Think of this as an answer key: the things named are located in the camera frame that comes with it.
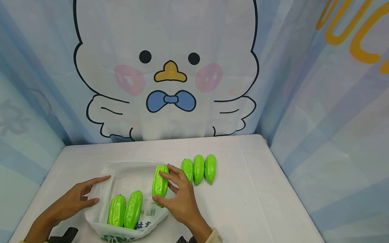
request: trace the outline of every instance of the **blue bow tie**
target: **blue bow tie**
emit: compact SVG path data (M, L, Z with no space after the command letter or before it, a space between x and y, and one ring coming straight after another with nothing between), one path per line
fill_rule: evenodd
M181 110L190 112L196 107L196 99L185 90L180 90L172 96L161 90L156 90L151 92L146 100L146 107L151 113L158 112L167 104L175 104Z

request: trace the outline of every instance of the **printed backdrop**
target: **printed backdrop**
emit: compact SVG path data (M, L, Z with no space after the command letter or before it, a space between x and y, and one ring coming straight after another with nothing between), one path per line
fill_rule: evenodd
M388 242L388 12L0 0L0 193L23 198L1 197L0 240L64 145L255 132L327 242Z

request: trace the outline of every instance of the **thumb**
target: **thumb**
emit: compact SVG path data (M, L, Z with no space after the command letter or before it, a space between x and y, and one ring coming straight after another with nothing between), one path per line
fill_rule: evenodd
M158 203L159 205L164 206L164 207L166 207L167 209L169 209L169 199L164 198L163 196L160 196L160 195L153 195L153 196L152 196L152 199L153 199L156 203Z
M98 202L100 202L100 198L92 198L92 199L83 201L81 203L81 209L92 207L93 205L97 204Z

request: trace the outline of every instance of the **wrist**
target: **wrist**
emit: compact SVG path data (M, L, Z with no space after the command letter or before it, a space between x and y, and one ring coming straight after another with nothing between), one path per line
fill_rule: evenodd
M192 232L194 238L198 243L204 243L212 234L212 229L209 227L205 219L199 215L192 218L185 224L186 227Z

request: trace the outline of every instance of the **yellow beak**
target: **yellow beak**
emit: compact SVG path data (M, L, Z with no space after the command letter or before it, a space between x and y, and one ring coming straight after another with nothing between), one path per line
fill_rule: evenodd
M177 64L172 60L165 63L165 65L163 66L163 70L156 72L154 75L155 82L162 82L168 80L179 82L186 82L187 80L186 75L178 71Z

